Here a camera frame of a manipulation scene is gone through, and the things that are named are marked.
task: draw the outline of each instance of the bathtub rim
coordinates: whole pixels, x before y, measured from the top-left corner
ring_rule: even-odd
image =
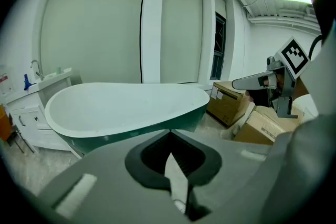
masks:
[[[75,137],[75,138],[87,138],[87,137],[101,137],[101,136],[108,136],[108,135],[114,135],[114,134],[119,134],[119,133],[124,133],[124,132],[131,132],[133,130],[138,130],[147,126],[152,126],[161,122],[165,122],[167,120],[170,119],[174,119],[177,118],[181,115],[187,114],[193,110],[196,110],[198,108],[201,108],[204,105],[207,105],[210,101],[210,97],[209,95],[203,91],[200,88],[197,88],[195,86],[191,86],[191,85],[187,85],[187,84],[179,84],[179,83],[151,83],[148,84],[149,85],[179,85],[183,86],[183,87],[191,87],[190,89],[193,90],[199,90],[202,91],[204,94],[204,99],[200,100],[196,105],[194,105],[193,107],[190,108],[186,108],[186,109],[182,109],[179,110],[175,113],[170,113],[170,114],[166,114],[163,116],[159,116],[156,117],[155,120],[149,118],[146,121],[140,121],[140,122],[136,122],[136,123],[132,123],[131,125],[128,124],[126,126],[118,126],[118,127],[114,127],[114,128],[106,128],[106,129],[101,129],[98,131],[76,131],[76,130],[69,130],[66,128],[63,128],[62,126],[60,126],[59,124],[57,124],[52,116],[50,115],[50,106],[53,102],[53,100],[59,95],[61,94],[63,91],[68,90],[69,88],[72,87],[84,87],[85,84],[127,84],[128,86],[134,86],[134,85],[143,85],[143,84],[136,84],[136,83],[113,83],[113,82],[92,82],[92,83],[83,83],[83,84],[78,84],[78,85],[73,85],[71,87],[67,87],[65,89],[60,90],[59,92],[55,93],[47,102],[47,105],[45,107],[45,117],[47,120],[47,123],[49,124],[49,126],[56,132],[59,133],[61,135],[67,136],[67,137]]]

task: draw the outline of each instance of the sticker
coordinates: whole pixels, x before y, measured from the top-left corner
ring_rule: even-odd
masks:
[[[275,135],[273,135],[269,130],[265,129],[264,127],[261,127],[261,130],[266,134],[268,134],[270,137],[272,137],[274,139],[273,142],[275,141],[275,138],[277,138]]]
[[[212,91],[211,91],[211,97],[213,98],[213,99],[216,99],[216,97],[217,97],[217,92],[218,92],[218,88],[217,87],[215,87],[215,86],[213,86],[212,87]]]
[[[309,58],[300,44],[291,37],[275,55],[290,71],[296,80],[309,65]]]
[[[308,62],[308,58],[295,40],[292,40],[281,53],[286,58],[295,74],[299,73]]]
[[[222,99],[222,98],[223,98],[223,94],[222,94],[221,92],[218,92],[218,93],[217,93],[217,98],[218,98],[218,99]]]

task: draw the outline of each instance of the freestanding bathtub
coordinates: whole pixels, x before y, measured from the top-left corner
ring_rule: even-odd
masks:
[[[184,84],[85,83],[50,98],[50,127],[82,153],[161,129],[194,131],[209,102]]]

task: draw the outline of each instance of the gray floor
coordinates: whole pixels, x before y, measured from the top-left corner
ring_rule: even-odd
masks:
[[[233,132],[237,131],[247,116],[241,118],[229,129],[223,127],[210,115],[205,114],[199,123],[196,133],[222,139],[232,139]],[[20,151],[15,143],[9,146],[4,143],[4,153],[13,179],[33,194],[37,195],[55,176],[74,164],[78,159],[69,151],[57,151],[40,148],[38,154],[32,153],[19,138],[17,142],[24,151]],[[172,198],[185,201],[187,184],[186,178],[177,165],[173,156],[170,156],[166,166],[166,176],[172,182]]]

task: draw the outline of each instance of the cardboard box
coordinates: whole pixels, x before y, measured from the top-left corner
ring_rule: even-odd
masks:
[[[297,119],[279,118],[273,108],[267,108],[265,106],[255,106],[254,111],[257,111],[261,115],[264,115],[268,119],[274,121],[287,132],[294,131],[296,127],[302,123],[303,120],[303,112],[295,106],[292,107],[291,114],[298,115]]]
[[[241,118],[249,105],[245,91],[232,88],[230,81],[214,82],[207,111],[226,126]]]
[[[275,111],[273,110],[273,114],[271,110],[272,108],[257,106],[233,140],[273,145],[279,134],[293,131],[301,123],[298,119],[278,118]]]

